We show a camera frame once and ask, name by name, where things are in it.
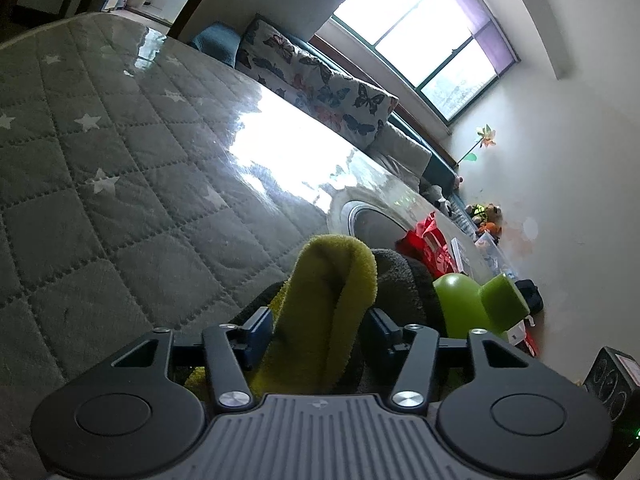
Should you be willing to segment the yellow and grey microfibre cloth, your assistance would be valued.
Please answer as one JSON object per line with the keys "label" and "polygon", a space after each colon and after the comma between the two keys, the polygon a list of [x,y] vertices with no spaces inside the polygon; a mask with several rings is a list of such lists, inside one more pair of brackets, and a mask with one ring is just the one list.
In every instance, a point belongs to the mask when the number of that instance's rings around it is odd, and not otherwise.
{"label": "yellow and grey microfibre cloth", "polygon": [[260,307],[271,310],[274,334],[248,374],[256,398],[390,390],[396,373],[361,340],[360,325],[370,308],[381,309],[399,326],[416,323],[447,333],[422,262],[346,235],[313,237],[291,277],[265,289],[233,321],[244,323]]}

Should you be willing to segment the blue cushion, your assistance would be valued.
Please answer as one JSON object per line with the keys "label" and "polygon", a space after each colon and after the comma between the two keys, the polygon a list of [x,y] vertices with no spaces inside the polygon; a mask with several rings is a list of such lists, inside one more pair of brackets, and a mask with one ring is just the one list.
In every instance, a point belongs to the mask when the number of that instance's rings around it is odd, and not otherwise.
{"label": "blue cushion", "polygon": [[233,28],[216,22],[199,32],[189,44],[211,58],[234,67],[240,41],[241,36]]}

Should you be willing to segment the plush toys pile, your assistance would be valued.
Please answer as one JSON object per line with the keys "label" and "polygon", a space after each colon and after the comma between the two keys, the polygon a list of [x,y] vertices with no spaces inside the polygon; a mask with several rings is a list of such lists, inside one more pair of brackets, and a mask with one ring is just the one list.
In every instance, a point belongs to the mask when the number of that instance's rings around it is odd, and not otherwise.
{"label": "plush toys pile", "polygon": [[498,240],[502,234],[502,209],[493,203],[486,205],[471,204],[465,207],[466,214],[471,218],[475,226],[475,234],[482,236],[490,234],[494,240]]}

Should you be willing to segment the black speaker box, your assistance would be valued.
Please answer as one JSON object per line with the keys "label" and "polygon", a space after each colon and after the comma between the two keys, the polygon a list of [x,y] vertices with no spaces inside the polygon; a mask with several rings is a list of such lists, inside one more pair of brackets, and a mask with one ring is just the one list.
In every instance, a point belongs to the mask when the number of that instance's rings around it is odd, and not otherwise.
{"label": "black speaker box", "polygon": [[582,386],[600,400],[616,427],[631,430],[639,425],[639,384],[639,362],[603,347]]}

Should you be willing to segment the colourful pinwheel toy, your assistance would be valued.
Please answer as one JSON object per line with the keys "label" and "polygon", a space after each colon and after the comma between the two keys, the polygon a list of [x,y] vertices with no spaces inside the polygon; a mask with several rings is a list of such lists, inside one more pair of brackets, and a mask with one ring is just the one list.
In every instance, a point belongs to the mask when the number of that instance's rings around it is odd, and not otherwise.
{"label": "colourful pinwheel toy", "polygon": [[476,142],[464,153],[464,155],[458,160],[458,162],[475,162],[477,160],[476,150],[480,148],[489,148],[496,144],[496,130],[491,128],[490,125],[485,124],[482,128],[478,129]]}

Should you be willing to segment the round induction cooktop in table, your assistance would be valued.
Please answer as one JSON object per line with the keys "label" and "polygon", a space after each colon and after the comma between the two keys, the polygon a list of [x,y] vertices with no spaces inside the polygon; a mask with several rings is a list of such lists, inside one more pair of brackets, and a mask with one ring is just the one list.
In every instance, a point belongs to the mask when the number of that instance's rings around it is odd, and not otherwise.
{"label": "round induction cooktop in table", "polygon": [[396,249],[416,220],[404,218],[374,193],[350,186],[333,195],[326,226],[331,234],[358,238],[372,249]]}

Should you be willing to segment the green plastic detergent bottle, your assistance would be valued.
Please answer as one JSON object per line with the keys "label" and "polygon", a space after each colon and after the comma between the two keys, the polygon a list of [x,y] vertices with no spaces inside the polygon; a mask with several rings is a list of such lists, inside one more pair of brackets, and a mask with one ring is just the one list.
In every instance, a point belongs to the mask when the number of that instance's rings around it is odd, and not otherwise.
{"label": "green plastic detergent bottle", "polygon": [[503,337],[529,316],[524,297],[506,274],[481,285],[464,274],[450,273],[434,281],[434,289],[450,338],[463,339],[474,328]]}

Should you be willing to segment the clear plastic box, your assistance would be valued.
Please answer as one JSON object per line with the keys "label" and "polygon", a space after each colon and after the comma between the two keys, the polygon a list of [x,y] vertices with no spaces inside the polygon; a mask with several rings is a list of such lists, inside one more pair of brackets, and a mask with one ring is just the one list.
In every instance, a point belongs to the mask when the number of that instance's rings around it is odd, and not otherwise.
{"label": "clear plastic box", "polygon": [[512,263],[506,258],[506,255],[498,247],[494,238],[489,233],[483,233],[475,241],[474,245],[489,266],[492,274],[506,274],[512,281],[518,279],[518,272],[516,272]]}

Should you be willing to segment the grey quilted star table cover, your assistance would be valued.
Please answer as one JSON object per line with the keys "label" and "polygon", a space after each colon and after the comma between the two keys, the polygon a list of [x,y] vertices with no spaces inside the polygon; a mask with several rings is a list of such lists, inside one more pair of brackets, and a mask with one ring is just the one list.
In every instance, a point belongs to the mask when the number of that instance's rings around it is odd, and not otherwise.
{"label": "grey quilted star table cover", "polygon": [[[154,29],[72,18],[1,48],[1,474],[50,477],[51,393],[156,328],[230,324],[364,188],[418,191],[258,82]],[[475,479],[382,396],[270,394],[213,417],[180,477]]]}

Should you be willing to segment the teal sofa bench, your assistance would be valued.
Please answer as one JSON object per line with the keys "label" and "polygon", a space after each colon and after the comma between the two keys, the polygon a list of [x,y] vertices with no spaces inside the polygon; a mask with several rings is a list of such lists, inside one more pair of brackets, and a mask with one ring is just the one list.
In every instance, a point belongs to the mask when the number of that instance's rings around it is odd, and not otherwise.
{"label": "teal sofa bench", "polygon": [[[261,15],[256,15],[255,18],[262,18],[263,20],[268,21]],[[371,76],[366,74],[363,70],[352,64],[352,61],[348,58],[345,58],[340,52],[335,51],[330,46],[325,46],[322,44],[322,41],[319,39],[312,40],[311,42],[306,42],[297,38],[294,35],[289,34],[288,32],[284,32],[286,36],[289,36],[290,39],[294,41],[294,44],[298,44],[299,47],[302,47],[316,55],[319,58],[322,58],[323,61],[326,61],[330,64],[334,70],[339,70],[340,72],[353,76],[357,79],[363,80],[368,84],[373,84],[375,87],[383,89],[378,85],[378,82],[375,81]],[[443,159],[439,153],[437,153],[436,148],[433,144],[428,143],[426,137],[417,132],[415,128],[413,128],[411,122],[407,122],[404,116],[405,109],[401,106],[400,101],[398,99],[397,106],[390,114],[390,117],[387,119],[387,122],[390,122],[393,126],[400,129],[403,133],[405,133],[409,138],[415,140],[416,142],[422,144],[424,148],[427,148],[431,153],[432,157],[430,162],[428,163],[426,169],[424,170],[423,176],[420,181],[419,191],[422,194],[425,194],[427,190],[433,186],[437,185],[442,189],[442,194],[448,196],[457,188],[460,184],[460,178],[456,174],[456,172],[452,169],[451,165],[448,164],[446,159]]]}

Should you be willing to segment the butterfly print cushion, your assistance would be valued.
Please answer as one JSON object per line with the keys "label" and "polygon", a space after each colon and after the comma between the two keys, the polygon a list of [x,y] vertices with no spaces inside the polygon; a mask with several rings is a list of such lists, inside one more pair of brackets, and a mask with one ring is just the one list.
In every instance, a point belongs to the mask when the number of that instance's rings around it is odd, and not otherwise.
{"label": "butterfly print cushion", "polygon": [[235,68],[361,151],[373,143],[398,103],[385,90],[334,70],[262,18],[244,32]]}

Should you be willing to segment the window with green frame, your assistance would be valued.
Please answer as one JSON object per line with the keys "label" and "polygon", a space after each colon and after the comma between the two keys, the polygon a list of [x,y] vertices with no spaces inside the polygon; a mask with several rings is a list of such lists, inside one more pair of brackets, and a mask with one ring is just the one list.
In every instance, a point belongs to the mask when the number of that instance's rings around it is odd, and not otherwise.
{"label": "window with green frame", "polygon": [[518,62],[483,0],[345,0],[332,20],[447,125]]}

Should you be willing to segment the beige cushion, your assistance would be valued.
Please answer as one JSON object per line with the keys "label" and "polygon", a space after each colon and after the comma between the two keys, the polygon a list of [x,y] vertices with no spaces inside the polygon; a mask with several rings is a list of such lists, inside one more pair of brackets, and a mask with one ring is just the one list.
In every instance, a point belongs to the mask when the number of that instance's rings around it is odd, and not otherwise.
{"label": "beige cushion", "polygon": [[364,151],[395,177],[419,191],[420,181],[432,153],[400,129],[386,122]]}

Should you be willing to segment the red cut paper decoration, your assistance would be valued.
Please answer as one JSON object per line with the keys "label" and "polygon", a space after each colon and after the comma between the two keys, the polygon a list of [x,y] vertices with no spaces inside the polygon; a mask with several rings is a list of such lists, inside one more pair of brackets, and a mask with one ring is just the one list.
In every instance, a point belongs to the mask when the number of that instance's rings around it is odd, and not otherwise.
{"label": "red cut paper decoration", "polygon": [[401,255],[423,263],[432,278],[458,272],[446,237],[437,224],[435,211],[407,231],[395,248]]}

